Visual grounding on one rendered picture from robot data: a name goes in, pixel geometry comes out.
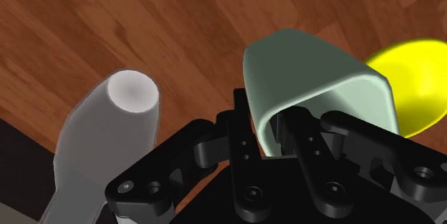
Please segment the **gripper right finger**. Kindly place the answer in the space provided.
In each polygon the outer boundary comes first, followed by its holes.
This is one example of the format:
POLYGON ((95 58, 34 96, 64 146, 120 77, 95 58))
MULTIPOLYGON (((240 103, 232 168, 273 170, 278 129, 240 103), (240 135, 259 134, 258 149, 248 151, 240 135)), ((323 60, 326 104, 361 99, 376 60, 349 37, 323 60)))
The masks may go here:
POLYGON ((278 114, 277 140, 294 153, 312 202, 338 219, 447 219, 447 155, 344 112, 278 114))

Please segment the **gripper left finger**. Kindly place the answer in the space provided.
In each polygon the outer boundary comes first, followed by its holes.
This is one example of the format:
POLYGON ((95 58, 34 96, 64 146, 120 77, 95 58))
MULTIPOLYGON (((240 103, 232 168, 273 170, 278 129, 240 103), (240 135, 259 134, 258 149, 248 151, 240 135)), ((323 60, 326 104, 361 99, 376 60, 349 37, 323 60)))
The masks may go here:
POLYGON ((234 108, 218 113, 215 122, 191 121, 113 179, 105 189, 107 203, 116 216, 135 223, 172 223, 182 199, 225 160, 234 212, 248 223, 266 220, 271 205, 256 173, 262 158, 244 89, 234 90, 234 108))

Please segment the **pale green cup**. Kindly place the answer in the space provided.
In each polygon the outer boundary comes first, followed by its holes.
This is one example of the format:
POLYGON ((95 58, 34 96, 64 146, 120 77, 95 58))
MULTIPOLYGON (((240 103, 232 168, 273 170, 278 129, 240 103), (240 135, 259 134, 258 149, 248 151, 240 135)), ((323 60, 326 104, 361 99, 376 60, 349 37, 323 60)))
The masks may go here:
POLYGON ((269 157, 281 154, 270 119, 291 106, 314 117, 337 110, 400 132, 389 81, 347 52, 298 29, 280 29, 244 51, 243 76, 257 139, 269 157))

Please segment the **yellow bowl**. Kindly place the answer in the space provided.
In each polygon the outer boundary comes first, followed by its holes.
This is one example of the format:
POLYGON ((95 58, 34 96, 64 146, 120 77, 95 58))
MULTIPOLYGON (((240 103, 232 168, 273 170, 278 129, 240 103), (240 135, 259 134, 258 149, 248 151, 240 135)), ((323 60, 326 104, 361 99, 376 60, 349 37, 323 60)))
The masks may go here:
POLYGON ((402 136, 419 134, 447 115, 447 41, 398 42, 372 54, 365 63, 390 83, 402 136))

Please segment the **grey vase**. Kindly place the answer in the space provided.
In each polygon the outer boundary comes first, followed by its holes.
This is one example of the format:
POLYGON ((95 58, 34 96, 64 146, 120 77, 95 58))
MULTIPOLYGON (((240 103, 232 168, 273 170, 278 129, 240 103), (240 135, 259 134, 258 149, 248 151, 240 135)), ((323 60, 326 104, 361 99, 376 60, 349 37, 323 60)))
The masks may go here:
POLYGON ((39 224, 95 224, 105 188, 155 146, 160 92, 146 74, 114 72, 67 117, 54 154, 55 192, 39 224))

